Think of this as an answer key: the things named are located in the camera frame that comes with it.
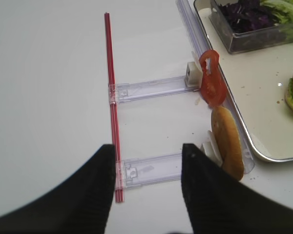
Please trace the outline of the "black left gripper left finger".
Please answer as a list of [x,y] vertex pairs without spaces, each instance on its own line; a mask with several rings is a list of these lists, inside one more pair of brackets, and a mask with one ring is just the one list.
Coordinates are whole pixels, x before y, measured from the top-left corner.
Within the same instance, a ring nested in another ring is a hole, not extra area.
[[0,217],[0,234],[103,234],[114,197],[115,147],[104,144],[73,175]]

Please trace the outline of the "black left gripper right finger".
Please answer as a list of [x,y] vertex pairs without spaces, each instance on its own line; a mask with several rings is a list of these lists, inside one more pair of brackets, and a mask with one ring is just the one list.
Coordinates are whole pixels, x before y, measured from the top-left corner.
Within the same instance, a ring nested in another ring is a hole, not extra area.
[[183,144],[181,187],[195,234],[293,234],[293,209],[238,182],[192,143]]

